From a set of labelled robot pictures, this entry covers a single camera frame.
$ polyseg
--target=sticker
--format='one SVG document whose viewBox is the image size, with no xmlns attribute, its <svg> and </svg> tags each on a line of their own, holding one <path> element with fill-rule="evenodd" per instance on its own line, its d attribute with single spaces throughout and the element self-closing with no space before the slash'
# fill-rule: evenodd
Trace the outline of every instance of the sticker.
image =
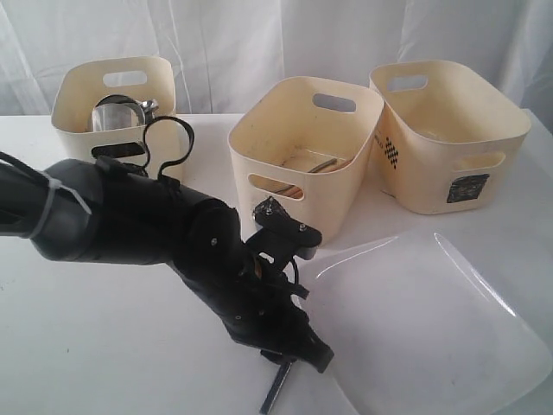
<svg viewBox="0 0 553 415">
<path fill-rule="evenodd" d="M 391 143 L 388 137 L 386 137 L 386 146 L 385 146 L 384 154 L 386 154 L 386 157 L 388 157 L 388 160 L 390 161 L 390 164 L 393 166 L 393 168 L 396 169 L 397 157 L 399 156 L 399 151 L 397 151 L 396 146 Z"/>
<path fill-rule="evenodd" d="M 478 199 L 489 176 L 464 176 L 453 180 L 449 188 L 448 203 Z"/>
</svg>

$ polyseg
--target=white table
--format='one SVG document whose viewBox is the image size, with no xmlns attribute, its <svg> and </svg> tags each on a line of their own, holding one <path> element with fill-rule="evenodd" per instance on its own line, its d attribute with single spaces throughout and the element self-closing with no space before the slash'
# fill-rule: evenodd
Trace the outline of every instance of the white table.
<svg viewBox="0 0 553 415">
<path fill-rule="evenodd" d="M 412 214 L 368 176 L 327 255 L 413 227 L 441 232 L 553 349 L 553 137 L 533 128 L 497 199 Z M 197 133 L 186 184 L 236 205 L 226 135 L 239 115 L 185 116 Z M 37 169 L 64 158 L 49 117 L 0 118 L 0 149 Z M 168 267 L 52 263 L 0 239 L 0 412 L 254 414 L 276 367 L 234 344 Z M 499 412 L 549 414 L 553 376 Z M 296 365 L 273 412 L 355 414 L 328 375 Z"/>
</svg>

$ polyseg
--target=cream plastic bin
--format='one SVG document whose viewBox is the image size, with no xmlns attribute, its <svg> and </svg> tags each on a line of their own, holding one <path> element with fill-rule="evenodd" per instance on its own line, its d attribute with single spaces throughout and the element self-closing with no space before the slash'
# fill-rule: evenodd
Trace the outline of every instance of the cream plastic bin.
<svg viewBox="0 0 553 415">
<path fill-rule="evenodd" d="M 120 86 L 108 86 L 105 83 L 106 75 L 134 82 L 127 85 L 117 82 Z M 143 77 L 136 81 L 136 75 Z M 98 150 L 105 146 L 139 144 L 142 141 L 143 126 L 101 132 L 86 131 L 94 106 L 106 95 L 114 93 L 128 95 L 141 101 L 156 99 L 159 104 L 156 116 L 175 115 L 173 70 L 171 64 L 163 58 L 143 56 L 85 63 L 66 74 L 52 112 L 52 125 L 70 157 L 94 162 L 92 153 L 98 154 Z M 164 161 L 175 160 L 184 151 L 178 129 L 175 123 L 170 121 L 162 121 L 151 127 L 148 131 L 148 146 L 152 156 L 147 168 L 150 176 L 156 176 L 159 166 Z M 137 155 L 121 157 L 118 160 L 143 164 L 146 156 L 142 147 L 131 148 L 135 149 Z M 166 169 L 164 172 L 181 179 L 179 166 Z"/>
<path fill-rule="evenodd" d="M 309 77 L 277 84 L 229 136 L 243 218 L 273 196 L 293 218 L 321 231 L 323 243 L 332 239 L 365 175 L 383 107 L 362 86 Z M 330 171 L 309 173 L 333 158 Z M 292 186 L 299 197 L 278 191 Z"/>
<path fill-rule="evenodd" d="M 459 63 L 377 67 L 371 88 L 386 103 L 372 157 L 387 191 L 419 214 L 488 203 L 531 128 L 518 107 Z"/>
</svg>

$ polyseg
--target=white backdrop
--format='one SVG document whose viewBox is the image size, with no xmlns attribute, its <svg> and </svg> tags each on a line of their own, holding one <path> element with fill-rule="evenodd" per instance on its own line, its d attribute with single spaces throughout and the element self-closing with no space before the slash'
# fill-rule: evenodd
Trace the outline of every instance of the white backdrop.
<svg viewBox="0 0 553 415">
<path fill-rule="evenodd" d="M 160 55 L 179 112 L 246 112 L 276 82 L 368 85 L 371 69 L 449 59 L 553 131 L 553 0 L 0 0 L 0 114 L 47 114 L 65 72 Z"/>
</svg>

